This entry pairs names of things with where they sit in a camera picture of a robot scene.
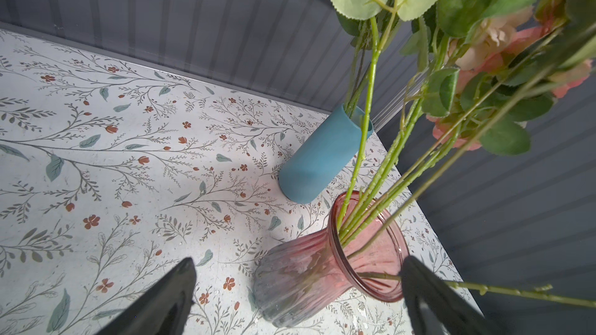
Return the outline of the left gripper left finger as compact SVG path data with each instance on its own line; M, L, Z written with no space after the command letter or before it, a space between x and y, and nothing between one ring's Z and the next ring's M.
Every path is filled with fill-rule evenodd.
M195 284L196 268L186 257L98 334L182 334Z

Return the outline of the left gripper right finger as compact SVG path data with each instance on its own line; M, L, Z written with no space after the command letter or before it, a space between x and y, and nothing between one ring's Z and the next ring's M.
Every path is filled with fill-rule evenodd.
M405 258L400 277L414 333L501 333L498 327L458 296L416 257Z

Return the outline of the pink ribbed glass vase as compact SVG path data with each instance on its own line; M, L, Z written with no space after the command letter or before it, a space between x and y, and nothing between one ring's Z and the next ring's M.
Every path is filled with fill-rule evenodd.
M341 194L334 201L324 229L282 243L260 260L252 294L264 319L275 327L296 327L351 288L381 302L403 298L401 284L394 277L409 251L398 224L392 223L369 249L354 256L390 214L382 212L342 247L336 219L344 200Z

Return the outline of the teal ceramic vase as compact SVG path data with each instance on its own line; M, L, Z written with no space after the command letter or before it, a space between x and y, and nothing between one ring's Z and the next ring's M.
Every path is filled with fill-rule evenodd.
M363 117L359 107L352 116L336 108L281 167L278 183L289 200L313 202L357 155Z

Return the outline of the pink peony spray stem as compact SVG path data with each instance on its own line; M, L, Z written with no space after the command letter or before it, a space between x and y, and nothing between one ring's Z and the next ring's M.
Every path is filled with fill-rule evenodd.
M361 74L364 65L364 59L366 51L369 48L370 43L370 30L369 22L363 21L359 24L359 35L355 36L352 40L351 45L354 46L354 57L351 64L350 76L349 76L349 91L346 95L345 102L343 105L344 112L349 119L354 114L354 106L357 104L360 93L359 84L361 81Z

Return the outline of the peach pink peony stem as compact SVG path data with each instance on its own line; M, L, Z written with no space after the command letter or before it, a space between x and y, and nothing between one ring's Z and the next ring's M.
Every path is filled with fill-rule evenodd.
M359 196L352 211L344 204L338 219L341 246L355 240L415 179L448 155L456 153L412 195L411 204L465 152L476 147L499 156L529 150L529 134L523 123L547 113L554 100L589 77L594 56L577 54L567 60L541 54L520 54L500 74L481 72L458 94L456 107L433 111L418 99L405 118L380 169ZM380 194L392 167L399 159L417 120L426 114L435 120L436 142L396 181Z

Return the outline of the white peony spray stem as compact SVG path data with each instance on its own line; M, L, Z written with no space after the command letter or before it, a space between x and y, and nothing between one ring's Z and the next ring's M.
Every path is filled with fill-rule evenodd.
M532 17L532 9L524 8L507 16L486 18L464 38L444 36L442 40L446 42L446 69L432 78L431 90L424 94L425 107L433 111L450 111L456 107L458 94L475 75L481 72L500 74L520 54L552 55L556 39L562 35L563 28L569 23L568 19L541 12L535 16L537 26L519 29L520 24ZM409 109L420 96L419 92L420 90L406 99ZM433 135L436 140L439 134L435 130L434 118L426 114L422 116L434 123ZM451 150L432 168L439 170L455 153Z

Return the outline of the large salmon pink rose stem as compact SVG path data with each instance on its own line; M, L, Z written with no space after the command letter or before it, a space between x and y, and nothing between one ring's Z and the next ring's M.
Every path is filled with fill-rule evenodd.
M458 65L480 35L484 20L524 12L534 0L332 0L344 25L357 25L355 58L351 82L354 92L345 102L345 112L355 112L360 96L373 97L377 66L400 24L417 27L411 42L418 56L418 72L412 82L416 93L406 94L400 118L400 132L367 188L355 206L341 205L336 224L342 244L358 237L406 187L428 168L434 166L455 146L460 126L455 124L442 134L430 152L413 165L385 193L380 188L408 141L421 116L442 119L453 108L456 83L461 74Z

